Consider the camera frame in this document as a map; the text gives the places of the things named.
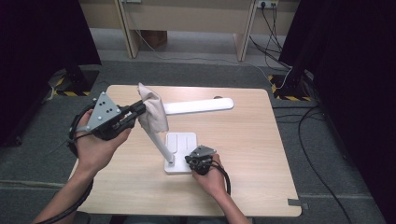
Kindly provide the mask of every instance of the hand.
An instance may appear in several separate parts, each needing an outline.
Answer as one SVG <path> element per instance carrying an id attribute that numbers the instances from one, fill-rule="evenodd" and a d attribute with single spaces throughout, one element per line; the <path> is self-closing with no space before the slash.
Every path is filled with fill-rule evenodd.
<path id="1" fill-rule="evenodd" d="M 216 161 L 222 167 L 219 154 L 214 154 L 212 160 Z M 199 175 L 195 171 L 192 171 L 192 176 L 197 180 L 201 188 L 212 197 L 224 193 L 227 194 L 224 185 L 224 175 L 216 167 L 210 167 L 206 175 Z"/>
<path id="2" fill-rule="evenodd" d="M 92 110 L 88 111 L 81 118 L 78 126 L 85 126 L 90 119 Z M 97 172 L 105 168 L 111 161 L 116 149 L 128 139 L 131 129 L 126 129 L 116 138 L 105 141 L 94 135 L 80 137 L 76 142 L 78 149 L 78 170 L 96 175 Z"/>

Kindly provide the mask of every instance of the power outlet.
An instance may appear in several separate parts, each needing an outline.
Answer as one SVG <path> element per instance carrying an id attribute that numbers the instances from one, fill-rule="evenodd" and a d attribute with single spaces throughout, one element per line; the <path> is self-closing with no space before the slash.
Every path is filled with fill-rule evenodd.
<path id="1" fill-rule="evenodd" d="M 278 1 L 277 0 L 266 0 L 266 1 L 258 1 L 257 2 L 257 7 L 258 8 L 262 8 L 262 3 L 265 3 L 265 7 L 264 8 L 276 8 Z"/>

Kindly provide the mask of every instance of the wrist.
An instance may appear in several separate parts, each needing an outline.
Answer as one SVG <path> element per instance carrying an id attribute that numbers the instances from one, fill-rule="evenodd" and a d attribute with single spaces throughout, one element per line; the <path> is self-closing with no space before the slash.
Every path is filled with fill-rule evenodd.
<path id="1" fill-rule="evenodd" d="M 96 171 L 91 169 L 84 169 L 83 167 L 78 165 L 72 177 L 77 178 L 80 181 L 83 180 L 91 181 L 96 176 L 96 174 L 97 174 Z"/>
<path id="2" fill-rule="evenodd" d="M 217 202 L 223 201 L 223 200 L 228 200 L 230 198 L 230 195 L 225 190 L 213 193 L 213 194 L 211 194 L 211 196 Z"/>

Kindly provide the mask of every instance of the white desk lamp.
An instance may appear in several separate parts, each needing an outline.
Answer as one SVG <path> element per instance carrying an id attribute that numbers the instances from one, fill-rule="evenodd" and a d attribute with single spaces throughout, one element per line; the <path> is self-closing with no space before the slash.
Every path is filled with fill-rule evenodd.
<path id="1" fill-rule="evenodd" d="M 233 108 L 233 100 L 219 98 L 202 101 L 189 101 L 180 103 L 163 104 L 166 116 L 191 113 L 213 112 Z M 150 133 L 145 129 L 151 141 L 165 157 L 164 170 L 169 175 L 190 174 L 190 166 L 185 157 L 190 155 L 197 147 L 195 133 L 168 133 L 165 143 L 157 133 Z"/>

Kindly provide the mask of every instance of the cardboard box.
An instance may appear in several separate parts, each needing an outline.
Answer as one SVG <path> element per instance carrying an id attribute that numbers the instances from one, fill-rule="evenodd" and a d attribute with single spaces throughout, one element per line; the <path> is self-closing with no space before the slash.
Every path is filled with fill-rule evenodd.
<path id="1" fill-rule="evenodd" d="M 168 39 L 168 33 L 166 31 L 141 30 L 140 32 L 141 32 L 143 38 L 154 49 L 165 44 L 166 40 Z"/>

